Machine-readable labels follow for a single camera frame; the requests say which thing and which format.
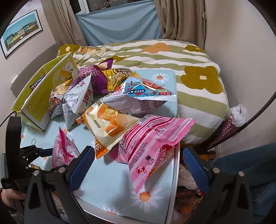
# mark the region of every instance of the metal screw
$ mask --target metal screw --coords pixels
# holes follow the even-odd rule
[[[37,176],[38,174],[39,174],[39,171],[38,170],[36,170],[36,171],[34,171],[34,173],[33,173],[35,176]]]
[[[63,173],[66,169],[64,167],[59,168],[59,173]]]
[[[242,171],[238,172],[238,174],[239,174],[241,177],[244,176],[244,172],[242,172]]]
[[[215,168],[213,168],[213,172],[214,172],[215,174],[218,174],[218,173],[220,172],[220,170],[219,170],[219,168],[215,167]]]

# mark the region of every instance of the red circular logo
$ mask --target red circular logo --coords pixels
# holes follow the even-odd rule
[[[144,174],[146,172],[146,169],[144,166],[139,166],[136,170],[138,174]]]

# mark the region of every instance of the window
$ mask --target window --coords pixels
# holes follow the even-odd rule
[[[145,0],[70,0],[75,15]]]

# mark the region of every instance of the white wall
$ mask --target white wall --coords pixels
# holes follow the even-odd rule
[[[29,40],[19,46],[8,58],[5,59],[0,51],[0,67],[1,67],[1,81],[0,81],[0,123],[11,112],[12,104],[15,101],[15,96],[10,90],[11,81],[20,74],[20,72],[40,55],[47,48],[55,43],[55,39],[51,33],[50,27],[46,20],[44,11],[42,9],[40,0],[32,0],[28,2],[15,16],[14,20],[27,14],[30,11],[37,9],[38,17],[41,22],[43,31],[34,35]],[[0,153],[5,151],[5,133],[6,124],[0,128]]]
[[[248,0],[205,0],[205,50],[221,67],[229,106],[242,104],[252,117],[276,91],[276,37]],[[222,155],[276,141],[276,101],[227,140]]]

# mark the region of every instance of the beige curtain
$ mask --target beige curtain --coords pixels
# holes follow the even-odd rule
[[[188,41],[204,48],[204,0],[154,0],[162,39]]]
[[[69,0],[41,0],[56,42],[87,46]]]

